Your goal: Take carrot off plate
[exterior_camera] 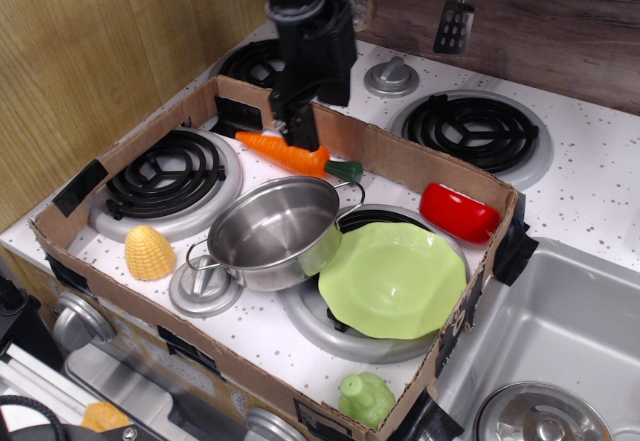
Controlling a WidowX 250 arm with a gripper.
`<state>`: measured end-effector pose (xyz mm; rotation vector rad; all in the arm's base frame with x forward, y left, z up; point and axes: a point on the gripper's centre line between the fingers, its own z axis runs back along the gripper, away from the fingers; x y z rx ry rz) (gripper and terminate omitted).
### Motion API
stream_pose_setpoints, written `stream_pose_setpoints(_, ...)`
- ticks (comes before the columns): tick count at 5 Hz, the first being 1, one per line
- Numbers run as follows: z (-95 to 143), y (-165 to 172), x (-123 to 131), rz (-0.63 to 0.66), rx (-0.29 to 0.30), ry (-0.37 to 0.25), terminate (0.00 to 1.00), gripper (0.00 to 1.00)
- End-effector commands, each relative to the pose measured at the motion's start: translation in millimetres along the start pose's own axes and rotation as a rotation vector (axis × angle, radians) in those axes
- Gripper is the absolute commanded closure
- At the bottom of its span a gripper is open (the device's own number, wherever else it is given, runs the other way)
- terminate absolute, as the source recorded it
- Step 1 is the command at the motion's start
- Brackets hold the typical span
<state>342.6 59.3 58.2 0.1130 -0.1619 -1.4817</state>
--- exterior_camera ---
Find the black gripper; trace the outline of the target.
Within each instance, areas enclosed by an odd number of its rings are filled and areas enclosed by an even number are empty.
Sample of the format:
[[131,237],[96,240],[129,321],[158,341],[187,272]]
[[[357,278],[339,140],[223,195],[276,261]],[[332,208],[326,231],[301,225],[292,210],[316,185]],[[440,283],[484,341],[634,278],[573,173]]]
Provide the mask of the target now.
[[309,99],[346,107],[351,69],[357,59],[352,8],[347,0],[269,0],[268,17],[277,28],[285,62],[270,95],[285,111],[283,137],[311,152],[320,147]]

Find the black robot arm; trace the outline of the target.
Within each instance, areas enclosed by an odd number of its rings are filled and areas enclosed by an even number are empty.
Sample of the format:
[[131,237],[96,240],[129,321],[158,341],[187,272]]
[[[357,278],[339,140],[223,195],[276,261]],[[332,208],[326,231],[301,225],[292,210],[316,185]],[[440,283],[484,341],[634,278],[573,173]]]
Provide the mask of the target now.
[[277,129],[290,146],[315,151],[320,143],[311,100],[346,107],[357,60],[348,0],[268,0],[284,69],[269,102]]

